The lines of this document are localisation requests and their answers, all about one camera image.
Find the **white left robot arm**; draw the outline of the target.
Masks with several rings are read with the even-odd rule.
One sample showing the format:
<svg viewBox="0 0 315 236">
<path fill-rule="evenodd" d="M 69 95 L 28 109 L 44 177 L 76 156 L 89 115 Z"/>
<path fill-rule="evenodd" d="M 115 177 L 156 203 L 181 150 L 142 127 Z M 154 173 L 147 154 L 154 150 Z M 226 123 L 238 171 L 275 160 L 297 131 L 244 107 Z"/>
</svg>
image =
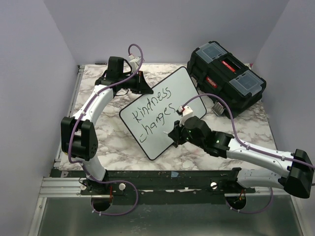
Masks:
<svg viewBox="0 0 315 236">
<path fill-rule="evenodd" d="M 108 67 L 95 81 L 94 90 L 83 107 L 72 117 L 61 121 L 62 151 L 71 164 L 79 164 L 86 173 L 83 183 L 88 190 L 104 194 L 109 189 L 107 170 L 96 156 L 98 139 L 95 124 L 104 108 L 122 89 L 135 94 L 152 94 L 140 67 L 142 57 L 110 57 Z"/>
</svg>

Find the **white framed whiteboard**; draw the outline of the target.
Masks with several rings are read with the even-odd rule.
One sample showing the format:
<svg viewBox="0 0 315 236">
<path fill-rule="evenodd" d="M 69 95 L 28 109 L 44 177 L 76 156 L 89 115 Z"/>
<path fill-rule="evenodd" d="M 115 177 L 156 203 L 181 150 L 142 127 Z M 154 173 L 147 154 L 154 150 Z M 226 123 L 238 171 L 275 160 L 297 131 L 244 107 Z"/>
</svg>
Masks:
<svg viewBox="0 0 315 236">
<path fill-rule="evenodd" d="M 180 67 L 145 94 L 124 107 L 119 116 L 150 160 L 155 160 L 173 143 L 170 132 L 180 120 L 177 109 L 198 95 L 185 67 Z"/>
</svg>

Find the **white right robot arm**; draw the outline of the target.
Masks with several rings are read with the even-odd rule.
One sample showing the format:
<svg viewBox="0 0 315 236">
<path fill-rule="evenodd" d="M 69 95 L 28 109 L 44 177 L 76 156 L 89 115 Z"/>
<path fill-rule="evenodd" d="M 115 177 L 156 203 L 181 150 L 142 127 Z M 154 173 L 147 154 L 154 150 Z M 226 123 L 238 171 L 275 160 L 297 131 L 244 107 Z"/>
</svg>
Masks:
<svg viewBox="0 0 315 236">
<path fill-rule="evenodd" d="M 259 170 L 241 169 L 237 176 L 228 178 L 226 186 L 233 193 L 243 188 L 274 187 L 302 199 L 311 195 L 315 167 L 301 149 L 278 151 L 238 141 L 231 134 L 211 130 L 196 116 L 188 118 L 184 124 L 176 121 L 168 137 L 175 147 L 188 142 L 211 156 L 241 160 L 261 167 Z"/>
</svg>

